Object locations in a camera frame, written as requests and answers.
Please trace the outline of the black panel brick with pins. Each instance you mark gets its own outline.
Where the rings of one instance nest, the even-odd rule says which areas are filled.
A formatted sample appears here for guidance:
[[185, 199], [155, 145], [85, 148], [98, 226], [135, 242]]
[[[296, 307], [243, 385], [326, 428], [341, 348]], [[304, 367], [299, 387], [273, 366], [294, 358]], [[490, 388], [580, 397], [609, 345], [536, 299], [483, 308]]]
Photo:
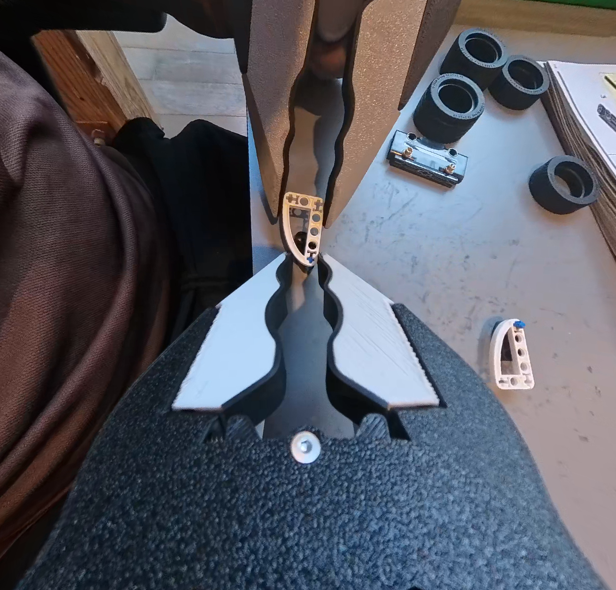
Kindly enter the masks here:
[[465, 178], [468, 156], [413, 132], [396, 130], [389, 144], [389, 165], [446, 188]]

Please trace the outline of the grey desk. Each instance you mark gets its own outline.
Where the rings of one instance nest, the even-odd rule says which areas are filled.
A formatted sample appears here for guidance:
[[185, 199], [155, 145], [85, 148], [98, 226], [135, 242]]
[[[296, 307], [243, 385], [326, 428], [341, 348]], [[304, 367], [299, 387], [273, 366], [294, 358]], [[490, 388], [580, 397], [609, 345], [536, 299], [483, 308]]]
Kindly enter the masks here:
[[[513, 29], [457, 17], [393, 130], [410, 131], [422, 92], [456, 35], [480, 27], [513, 54], [537, 61], [615, 64], [615, 13], [607, 24], [581, 7], [562, 25]], [[339, 81], [304, 75], [296, 92], [288, 187], [325, 193], [343, 120]], [[594, 569], [615, 589], [615, 260], [590, 208], [553, 215], [535, 203], [530, 173], [562, 154], [541, 102], [526, 111], [486, 108], [459, 142], [469, 157], [453, 189], [395, 169], [384, 142], [321, 249], [381, 293], [405, 304], [473, 367], [489, 376], [490, 332], [502, 318], [526, 323], [535, 376], [530, 392], [500, 392], [540, 468], [560, 516]], [[288, 366], [283, 403], [267, 437], [310, 425], [353, 432], [325, 390], [327, 341], [317, 272], [294, 267], [280, 329]]]

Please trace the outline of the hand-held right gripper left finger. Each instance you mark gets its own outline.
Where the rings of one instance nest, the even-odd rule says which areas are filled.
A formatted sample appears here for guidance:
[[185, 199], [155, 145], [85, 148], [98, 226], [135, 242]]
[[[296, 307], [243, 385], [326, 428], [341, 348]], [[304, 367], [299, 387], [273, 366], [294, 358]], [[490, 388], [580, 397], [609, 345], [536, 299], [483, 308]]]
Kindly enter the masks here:
[[286, 392], [278, 330], [288, 314], [290, 257], [281, 254], [217, 306], [173, 401], [174, 411], [273, 413]]

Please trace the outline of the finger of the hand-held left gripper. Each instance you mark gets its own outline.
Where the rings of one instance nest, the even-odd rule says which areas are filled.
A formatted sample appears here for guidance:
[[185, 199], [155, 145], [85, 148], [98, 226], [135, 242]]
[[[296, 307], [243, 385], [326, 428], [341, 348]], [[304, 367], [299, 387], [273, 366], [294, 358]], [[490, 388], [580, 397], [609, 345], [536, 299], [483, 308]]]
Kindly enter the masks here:
[[317, 0], [251, 0], [244, 92], [271, 218], [281, 216], [295, 136], [295, 94], [303, 75]]
[[327, 228], [341, 215], [399, 117], [427, 0], [367, 0], [351, 38], [344, 119], [327, 186]]

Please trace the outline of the person's left hand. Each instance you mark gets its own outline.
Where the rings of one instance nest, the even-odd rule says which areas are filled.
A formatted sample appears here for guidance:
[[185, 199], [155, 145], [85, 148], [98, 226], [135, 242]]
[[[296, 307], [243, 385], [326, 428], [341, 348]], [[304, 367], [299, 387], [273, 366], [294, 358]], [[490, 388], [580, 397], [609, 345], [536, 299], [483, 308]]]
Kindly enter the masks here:
[[309, 54], [309, 71], [323, 81], [337, 80], [344, 76], [348, 38], [325, 41], [319, 37], [312, 41]]

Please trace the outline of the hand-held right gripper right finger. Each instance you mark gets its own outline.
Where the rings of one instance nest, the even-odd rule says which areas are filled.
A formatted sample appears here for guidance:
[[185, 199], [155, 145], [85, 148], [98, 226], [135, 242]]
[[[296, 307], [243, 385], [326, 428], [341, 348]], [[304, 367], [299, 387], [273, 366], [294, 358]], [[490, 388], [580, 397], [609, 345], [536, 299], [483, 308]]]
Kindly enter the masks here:
[[439, 406], [393, 301], [331, 256], [320, 256], [319, 282], [333, 384], [384, 411]]

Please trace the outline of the open instruction booklet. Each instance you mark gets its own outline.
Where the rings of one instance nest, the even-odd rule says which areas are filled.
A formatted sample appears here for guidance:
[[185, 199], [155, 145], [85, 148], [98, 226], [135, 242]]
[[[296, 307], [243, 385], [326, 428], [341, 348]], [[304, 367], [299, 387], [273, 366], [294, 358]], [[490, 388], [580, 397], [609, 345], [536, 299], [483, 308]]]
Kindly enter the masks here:
[[615, 64], [540, 62], [550, 78], [542, 104], [567, 155], [584, 161], [600, 190], [590, 206], [615, 255]]

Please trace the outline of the person's clothed body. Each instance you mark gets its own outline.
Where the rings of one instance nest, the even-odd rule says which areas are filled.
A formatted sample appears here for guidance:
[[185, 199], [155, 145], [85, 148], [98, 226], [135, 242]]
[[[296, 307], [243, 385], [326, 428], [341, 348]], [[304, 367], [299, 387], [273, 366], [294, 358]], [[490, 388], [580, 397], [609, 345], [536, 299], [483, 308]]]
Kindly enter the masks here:
[[136, 118], [97, 146], [1, 55], [1, 587], [126, 390], [251, 275], [246, 136]]

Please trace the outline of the plain white curved brick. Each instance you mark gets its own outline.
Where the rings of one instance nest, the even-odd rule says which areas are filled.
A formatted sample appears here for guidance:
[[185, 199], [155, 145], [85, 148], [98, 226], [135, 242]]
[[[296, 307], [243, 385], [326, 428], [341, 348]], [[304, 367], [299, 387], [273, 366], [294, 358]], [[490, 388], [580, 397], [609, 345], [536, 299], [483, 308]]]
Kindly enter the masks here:
[[[324, 201], [320, 197], [287, 192], [283, 197], [281, 214], [281, 238], [286, 250], [292, 255], [297, 265], [305, 272], [316, 264], [320, 254], [320, 243], [323, 230]], [[300, 253], [294, 243], [296, 232], [307, 232], [304, 254]], [[313, 266], [307, 263], [306, 257], [313, 255]]]

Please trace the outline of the black toy tyre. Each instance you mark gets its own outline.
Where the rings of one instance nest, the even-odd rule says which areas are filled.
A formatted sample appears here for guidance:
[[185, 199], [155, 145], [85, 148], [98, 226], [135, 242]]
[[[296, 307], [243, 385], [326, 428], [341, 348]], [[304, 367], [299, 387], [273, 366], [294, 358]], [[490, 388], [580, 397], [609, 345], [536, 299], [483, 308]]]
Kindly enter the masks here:
[[500, 74], [509, 54], [504, 43], [482, 29], [471, 28], [454, 40], [439, 69], [441, 75], [456, 73], [485, 91]]
[[550, 78], [543, 65], [525, 55], [511, 55], [488, 90], [500, 105], [525, 110], [549, 87]]
[[413, 112], [413, 123], [425, 138], [450, 144], [460, 140], [485, 110], [485, 98], [477, 84], [457, 73], [435, 78]]
[[595, 203], [600, 184], [592, 170], [575, 156], [555, 156], [528, 179], [533, 199], [545, 210], [567, 215]]

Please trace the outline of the white curved brick with pin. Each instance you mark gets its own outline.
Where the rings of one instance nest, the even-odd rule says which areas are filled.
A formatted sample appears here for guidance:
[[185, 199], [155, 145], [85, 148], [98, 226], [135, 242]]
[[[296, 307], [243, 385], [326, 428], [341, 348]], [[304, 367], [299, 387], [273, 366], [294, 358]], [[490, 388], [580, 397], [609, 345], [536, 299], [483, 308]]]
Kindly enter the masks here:
[[526, 324], [517, 318], [498, 322], [489, 347], [491, 382], [503, 391], [529, 391], [535, 379], [526, 341]]

